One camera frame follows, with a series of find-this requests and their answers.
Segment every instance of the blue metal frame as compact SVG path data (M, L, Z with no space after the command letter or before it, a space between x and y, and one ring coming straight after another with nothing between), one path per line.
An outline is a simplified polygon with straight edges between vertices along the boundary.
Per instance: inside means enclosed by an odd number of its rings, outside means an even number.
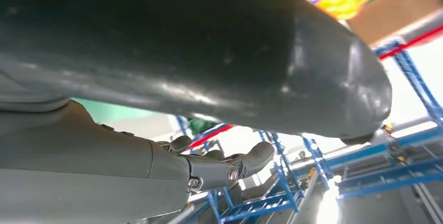
M329 167L327 161L323 158L322 152L320 151L315 140L308 140L303 137L303 142L305 143L306 148L312 154L312 158L314 159L314 166L317 169L319 177L324 183L326 189L329 189L328 180L334 177L334 173L332 173L331 168Z
M392 49L395 49L400 45L400 42L394 41L387 46L376 50L376 53L380 55ZM429 87L424 82L421 74L419 73L409 54L406 51L401 51L398 54L395 54L393 57L400 70L403 72L404 76L411 84L415 93L418 95L421 102L425 106L429 116L434 120L435 123L437 123L439 128L443 130L443 109L441 108L435 97L432 95Z
M443 158L397 166L342 181L339 198L360 197L417 183L443 180Z
M395 41L383 48L378 49L376 53L383 54L384 52L388 52L394 48L399 47L400 45L400 42ZM437 124L437 128L435 129L431 129L422 133L415 134L413 136L408 136L406 138L400 139L398 141L399 144L407 145L411 144L413 141L417 141L418 139L425 140L426 138L429 138L431 136L436 137L443 134L443 109L432 95L430 89L424 82L411 57L406 51L401 51L398 54L395 54L393 57L400 70L403 72L403 74L411 84L415 93L420 98L429 116ZM430 153L432 159L416 162L406 166L400 164L393 168L384 169L350 179L345 179L340 183L339 186L339 198L362 196L384 190L392 190L403 186L409 186L416 183L424 183L433 180L443 180L443 169L441 167L443 166L443 158L436 157L426 147L425 150ZM373 147L373 151L388 151L388 147L386 145L376 146Z

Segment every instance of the white light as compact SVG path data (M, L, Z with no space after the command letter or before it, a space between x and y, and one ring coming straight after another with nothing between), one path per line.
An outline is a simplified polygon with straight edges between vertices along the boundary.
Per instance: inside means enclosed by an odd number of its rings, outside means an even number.
M328 181L329 190L323 195L317 214L317 224L336 224L339 220L339 205L337 196L339 187L335 185L333 179Z
M261 185L260 179L259 179L259 177L257 176L257 174L254 174L254 175L252 176L252 179L254 180L254 183L255 183L256 186Z
M342 150L323 155L323 159L329 159L329 158L333 158L336 156L344 155L344 154L347 154L348 152L356 151L356 150L362 149L364 147L365 147L364 145L360 145L360 144L354 145L354 146L348 146L346 148L343 148Z
M241 189L242 191L246 189L246 186L244 185L243 180L239 180L239 181L238 181L238 185L240 186L240 189Z
M342 177L340 175L336 175L332 179L335 183L340 183L342 181Z
M301 168L301 167L304 167L306 165L310 165L310 164L313 164L313 163L314 163L314 160L308 160L308 161L305 161L305 162L300 162L300 163L296 163L294 165L291 165L290 168L291 169L297 169L297 168Z
M201 199L207 196L207 192L203 192L203 193L199 193L199 194L194 194L189 196L188 202L193 202L197 199Z
M204 114L201 114L201 113L193 113L193 115L195 117L197 117L197 118L200 118L200 119L206 120L206 121L212 121L212 122L219 122L220 121L219 119L217 119L215 117L212 117L212 116L209 116L209 115L204 115Z
M418 124L418 125L415 125L415 126L411 126L411 127L408 127L408 128L402 129L402 130L398 130L398 131L392 133L391 135L394 138L400 138L400 137L404 137L404 136L407 136L407 135L415 134L415 133L418 133L418 132L421 132L421 131L424 131L424 130L431 129L431 128L434 128L436 126L437 126L437 124L435 122L428 121L428 122L425 122L425 123L422 123L422 124Z

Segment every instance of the dark gray curved panel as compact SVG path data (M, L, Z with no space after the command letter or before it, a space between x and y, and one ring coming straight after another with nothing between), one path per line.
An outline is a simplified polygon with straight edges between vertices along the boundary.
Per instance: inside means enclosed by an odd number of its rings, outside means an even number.
M33 96L341 138L390 111L371 50L304 0L0 0L0 11L3 80Z

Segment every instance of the blue metal scaffolding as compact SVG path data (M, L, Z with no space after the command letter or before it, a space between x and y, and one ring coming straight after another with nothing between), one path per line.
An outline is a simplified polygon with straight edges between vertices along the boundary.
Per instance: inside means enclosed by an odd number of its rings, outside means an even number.
M376 53L381 55L400 46L400 42L395 41L376 50ZM425 140L426 137L443 134L443 109L432 95L411 57L406 51L400 51L399 53L395 54L393 58L411 84L415 93L420 98L429 116L437 124L436 129L418 133L414 136L410 136L409 138L415 138L416 140L421 138L421 140ZM398 140L398 144L401 146L405 144L407 145L408 143L405 139L400 139ZM443 180L443 169L441 167L443 166L443 158L437 157L425 146L423 146L423 148L432 158L411 164L399 162L397 166L354 178L346 177L347 167L345 167L344 180L339 184L339 198L362 196L417 183ZM387 152L389 150L389 145L380 145L373 147L373 149L380 149L380 151Z

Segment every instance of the prosthetic hand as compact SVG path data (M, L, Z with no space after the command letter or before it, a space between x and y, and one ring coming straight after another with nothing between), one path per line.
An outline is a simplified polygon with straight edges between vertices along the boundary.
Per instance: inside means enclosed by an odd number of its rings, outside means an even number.
M93 122L80 104L0 111L0 216L7 223L123 223L181 209L189 193L230 186L273 157L181 155L190 139L156 143Z

